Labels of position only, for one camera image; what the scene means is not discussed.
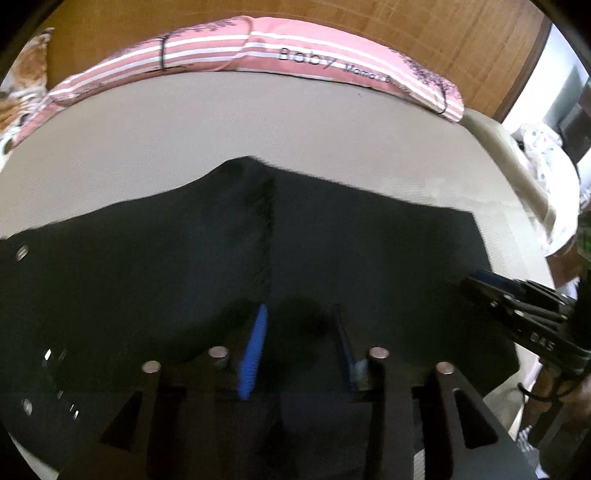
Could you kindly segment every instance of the blue plastic strip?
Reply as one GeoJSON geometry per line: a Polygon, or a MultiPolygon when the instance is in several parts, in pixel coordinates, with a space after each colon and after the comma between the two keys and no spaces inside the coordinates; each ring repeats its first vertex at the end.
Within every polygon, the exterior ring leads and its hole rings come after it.
{"type": "Polygon", "coordinates": [[[256,373],[261,360],[262,348],[267,333],[267,306],[261,305],[252,328],[251,338],[240,364],[238,374],[238,398],[248,400],[256,384],[256,373]]]}

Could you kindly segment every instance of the bed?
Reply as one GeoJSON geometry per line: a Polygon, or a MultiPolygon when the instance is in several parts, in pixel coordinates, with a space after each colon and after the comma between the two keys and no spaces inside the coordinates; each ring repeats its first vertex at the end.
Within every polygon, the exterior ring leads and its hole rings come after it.
{"type": "MultiPolygon", "coordinates": [[[[553,286],[507,179],[468,130],[385,93],[251,72],[183,73],[120,86],[33,132],[0,175],[0,235],[182,186],[228,158],[473,213],[496,273],[553,286]]],[[[485,398],[510,429],[518,381],[485,398]]]]}

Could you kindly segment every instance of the wooden panel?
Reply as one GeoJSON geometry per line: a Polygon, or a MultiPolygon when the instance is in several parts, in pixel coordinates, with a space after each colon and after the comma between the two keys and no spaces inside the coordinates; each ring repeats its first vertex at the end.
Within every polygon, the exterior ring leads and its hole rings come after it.
{"type": "Polygon", "coordinates": [[[487,115],[518,77],[544,18],[530,0],[65,0],[43,24],[56,28],[48,84],[145,38],[239,14],[312,21],[402,51],[487,115]]]}

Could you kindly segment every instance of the wall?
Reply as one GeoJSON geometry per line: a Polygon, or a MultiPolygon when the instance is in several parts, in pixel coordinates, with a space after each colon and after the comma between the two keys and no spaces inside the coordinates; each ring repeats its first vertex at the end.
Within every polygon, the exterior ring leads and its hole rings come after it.
{"type": "Polygon", "coordinates": [[[513,133],[526,122],[541,121],[556,129],[588,78],[569,43],[552,26],[540,60],[503,126],[513,133]]]}

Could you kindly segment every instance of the black cable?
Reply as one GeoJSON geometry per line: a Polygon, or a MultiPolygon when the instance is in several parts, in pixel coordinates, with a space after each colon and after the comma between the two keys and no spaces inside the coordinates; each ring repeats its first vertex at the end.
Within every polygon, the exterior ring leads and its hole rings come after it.
{"type": "Polygon", "coordinates": [[[560,395],[552,394],[548,397],[541,397],[539,395],[536,395],[535,393],[530,392],[523,386],[523,383],[521,382],[517,384],[517,389],[524,395],[524,397],[533,398],[534,400],[541,402],[552,403],[574,392],[579,387],[582,381],[583,378],[581,378],[578,382],[574,383],[570,388],[562,392],[560,395]]]}

